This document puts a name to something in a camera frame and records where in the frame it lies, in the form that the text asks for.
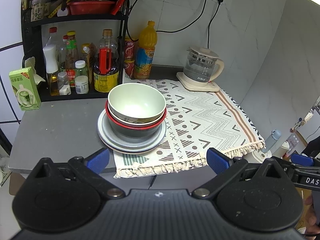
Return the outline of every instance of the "bowl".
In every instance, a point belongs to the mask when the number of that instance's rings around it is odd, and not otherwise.
[[[162,118],[160,118],[158,122],[154,123],[149,127],[129,127],[118,122],[110,114],[110,111],[108,109],[108,101],[106,102],[106,114],[108,116],[108,121],[115,132],[118,132],[119,134],[129,138],[143,138],[156,132],[158,127],[165,119],[167,109],[164,109],[164,115],[162,116]]]
[[[114,1],[82,1],[70,2],[71,15],[79,14],[105,14],[111,11],[111,7],[115,4]]]
[[[108,94],[108,102],[114,115],[130,123],[152,122],[164,114],[166,106],[157,89],[140,83],[114,87]]]
[[[148,126],[151,126],[151,125],[153,125],[154,123],[158,122],[158,121],[161,119],[161,117],[162,117],[162,115],[161,115],[161,116],[159,116],[157,119],[155,119],[155,120],[152,121],[152,122],[146,122],[146,123],[130,123],[130,122],[123,121],[123,120],[121,120],[119,117],[117,117],[117,116],[111,111],[109,104],[108,104],[108,110],[109,110],[110,114],[112,115],[112,117],[113,117],[114,119],[116,119],[119,123],[122,123],[122,124],[124,124],[124,125],[126,125],[126,126],[129,126],[129,127],[148,127]]]

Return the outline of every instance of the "green box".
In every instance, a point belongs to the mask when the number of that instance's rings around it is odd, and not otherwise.
[[[9,78],[20,109],[22,111],[39,109],[41,101],[32,67],[11,71]]]

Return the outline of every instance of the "blue gripper pad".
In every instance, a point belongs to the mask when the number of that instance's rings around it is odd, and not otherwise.
[[[230,167],[233,161],[214,148],[207,150],[207,163],[210,168],[218,175]]]
[[[102,148],[86,158],[85,166],[94,171],[96,174],[100,174],[108,165],[109,159],[109,150],[106,148]]]
[[[303,156],[303,155],[299,155],[296,153],[293,153],[291,155],[291,161],[293,163],[302,165],[302,166],[313,166],[314,165],[314,161],[311,157],[307,157],[307,156]]]

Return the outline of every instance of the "red bottle handle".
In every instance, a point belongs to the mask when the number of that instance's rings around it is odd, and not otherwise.
[[[107,74],[111,69],[112,53],[111,49],[100,49],[99,53],[99,70],[101,75]]]

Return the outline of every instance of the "electric kettle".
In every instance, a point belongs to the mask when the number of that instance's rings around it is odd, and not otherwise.
[[[192,46],[183,72],[177,73],[182,85],[191,91],[219,91],[220,87],[211,82],[224,68],[223,61],[210,49]]]

